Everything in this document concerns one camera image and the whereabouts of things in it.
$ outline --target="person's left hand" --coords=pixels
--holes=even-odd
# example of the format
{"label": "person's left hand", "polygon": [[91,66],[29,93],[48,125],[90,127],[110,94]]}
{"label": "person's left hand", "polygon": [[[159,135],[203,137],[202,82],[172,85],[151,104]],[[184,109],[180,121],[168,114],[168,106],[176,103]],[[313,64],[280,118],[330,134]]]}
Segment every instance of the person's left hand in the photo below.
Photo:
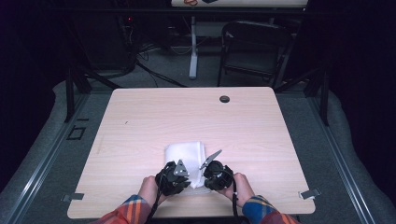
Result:
{"label": "person's left hand", "polygon": [[[150,207],[155,204],[157,198],[157,183],[155,182],[155,177],[153,175],[145,177],[143,179],[142,186],[140,187],[138,195],[144,198]],[[158,200],[158,205],[166,200],[166,196],[161,195],[160,200]]]}

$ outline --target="white cloth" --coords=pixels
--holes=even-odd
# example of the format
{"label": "white cloth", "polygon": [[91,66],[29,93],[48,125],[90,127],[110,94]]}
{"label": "white cloth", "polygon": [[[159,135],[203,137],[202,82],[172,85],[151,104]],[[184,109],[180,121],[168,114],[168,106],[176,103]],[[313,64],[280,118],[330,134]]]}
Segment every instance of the white cloth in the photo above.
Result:
{"label": "white cloth", "polygon": [[205,183],[203,177],[204,169],[199,168],[205,162],[205,147],[201,142],[176,143],[166,147],[165,163],[169,161],[183,160],[187,168],[190,187],[193,189],[200,188]]}

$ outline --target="person's arm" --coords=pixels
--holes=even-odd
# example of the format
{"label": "person's arm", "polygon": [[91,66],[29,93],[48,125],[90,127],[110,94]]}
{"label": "person's arm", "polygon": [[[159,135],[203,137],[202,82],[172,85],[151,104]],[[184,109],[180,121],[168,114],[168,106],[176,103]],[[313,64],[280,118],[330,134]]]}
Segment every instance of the person's arm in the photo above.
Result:
{"label": "person's arm", "polygon": [[[238,192],[236,205],[242,207],[242,213],[251,224],[299,223],[289,215],[279,213],[264,197],[255,195],[245,175],[236,173],[233,178]],[[233,198],[233,187],[219,191],[230,200]]]}
{"label": "person's arm", "polygon": [[[149,176],[143,179],[138,195],[132,195],[120,207],[110,212],[91,224],[144,224],[151,212],[157,196],[157,184],[155,177]],[[160,205],[166,197],[161,196]]]}

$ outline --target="chair backrest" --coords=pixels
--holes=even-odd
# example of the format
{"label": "chair backrest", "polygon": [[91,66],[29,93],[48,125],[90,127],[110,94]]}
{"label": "chair backrest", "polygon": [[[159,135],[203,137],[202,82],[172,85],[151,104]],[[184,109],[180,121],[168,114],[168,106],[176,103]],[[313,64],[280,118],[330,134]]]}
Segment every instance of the chair backrest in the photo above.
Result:
{"label": "chair backrest", "polygon": [[222,29],[223,41],[236,40],[255,44],[286,47],[292,40],[284,27],[255,21],[231,21]]}

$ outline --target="orange and blue plaid sleeve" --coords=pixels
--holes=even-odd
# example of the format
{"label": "orange and blue plaid sleeve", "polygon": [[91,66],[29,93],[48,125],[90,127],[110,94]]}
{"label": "orange and blue plaid sleeve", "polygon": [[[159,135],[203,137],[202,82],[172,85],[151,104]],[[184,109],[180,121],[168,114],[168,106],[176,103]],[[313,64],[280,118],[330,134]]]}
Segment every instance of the orange and blue plaid sleeve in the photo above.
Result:
{"label": "orange and blue plaid sleeve", "polygon": [[244,204],[242,213],[251,224],[297,224],[300,223],[293,217],[279,213],[261,195],[253,196]]}
{"label": "orange and blue plaid sleeve", "polygon": [[139,195],[132,195],[120,207],[91,224],[144,224],[151,212],[149,204]]}

